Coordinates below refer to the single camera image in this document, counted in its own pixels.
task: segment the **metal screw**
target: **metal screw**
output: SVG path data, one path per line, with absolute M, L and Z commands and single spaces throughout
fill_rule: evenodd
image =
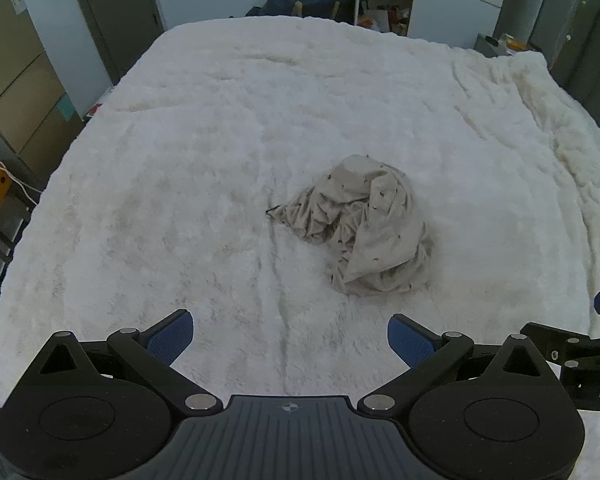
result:
M 216 405 L 216 398 L 210 394 L 193 394 L 184 399 L 184 404 L 192 410 L 208 410 Z
M 388 395 L 375 394 L 365 397 L 364 405 L 370 410 L 390 410 L 395 406 L 395 400 Z

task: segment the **crumpled cloth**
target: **crumpled cloth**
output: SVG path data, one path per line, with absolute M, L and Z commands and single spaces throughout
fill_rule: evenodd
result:
M 302 240 L 340 251 L 329 273 L 345 294 L 403 292 L 429 275 L 431 241 L 407 177 L 368 155 L 347 157 L 267 214 Z

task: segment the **cardboard box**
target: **cardboard box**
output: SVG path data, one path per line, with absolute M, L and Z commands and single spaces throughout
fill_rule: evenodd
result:
M 0 95 L 43 52 L 24 0 L 0 0 Z
M 18 153 L 64 94 L 46 54 L 41 54 L 0 96 L 0 134 Z
M 80 115 L 65 94 L 21 150 L 20 158 L 46 182 L 83 127 Z

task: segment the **door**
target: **door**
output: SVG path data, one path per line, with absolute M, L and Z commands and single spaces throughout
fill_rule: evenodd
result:
M 87 0 L 118 78 L 164 29 L 155 0 Z

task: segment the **white fluffy blanket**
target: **white fluffy blanket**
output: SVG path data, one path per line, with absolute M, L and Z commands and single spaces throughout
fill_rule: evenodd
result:
M 403 170 L 434 239 L 425 290 L 348 298 L 327 248 L 265 211 L 352 153 Z M 230 394 L 349 394 L 404 371 L 403 312 L 500 343 L 535 321 L 600 336 L 600 130 L 539 54 L 471 51 L 333 22 L 177 27 L 54 173 L 0 299 L 0 404 L 54 331 L 102 339 L 177 308 L 174 368 Z M 586 415 L 575 478 L 600 478 Z

